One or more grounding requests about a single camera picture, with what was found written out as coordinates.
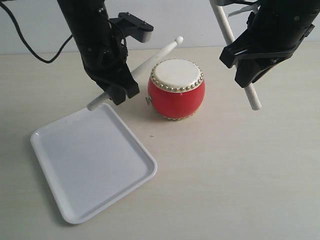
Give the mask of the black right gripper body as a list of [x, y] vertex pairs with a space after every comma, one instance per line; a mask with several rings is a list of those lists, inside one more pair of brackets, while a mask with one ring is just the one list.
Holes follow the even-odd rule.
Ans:
[[247, 47], [240, 60], [287, 57], [315, 28], [314, 20], [314, 4], [261, 4], [249, 16], [247, 29], [229, 45]]

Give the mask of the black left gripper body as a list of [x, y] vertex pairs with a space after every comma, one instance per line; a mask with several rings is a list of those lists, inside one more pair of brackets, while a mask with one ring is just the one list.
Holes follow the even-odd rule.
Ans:
[[130, 71], [127, 65], [127, 42], [121, 28], [112, 24], [107, 35], [98, 32], [97, 40], [81, 47], [81, 59], [87, 75], [105, 92], [130, 91]]

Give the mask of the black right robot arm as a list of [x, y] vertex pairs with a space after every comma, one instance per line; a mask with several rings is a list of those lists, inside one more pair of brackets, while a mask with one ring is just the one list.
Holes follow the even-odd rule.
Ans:
[[229, 69], [237, 65], [234, 80], [245, 88], [292, 57], [319, 13], [318, 0], [262, 0], [259, 10], [250, 13], [247, 29], [224, 47], [219, 59]]

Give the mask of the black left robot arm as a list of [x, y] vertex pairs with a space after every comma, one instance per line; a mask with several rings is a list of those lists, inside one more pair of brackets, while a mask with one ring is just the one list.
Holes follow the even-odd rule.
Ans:
[[122, 30], [109, 21], [102, 0], [60, 0], [60, 10], [74, 38], [86, 74], [120, 105], [139, 92], [127, 65]]

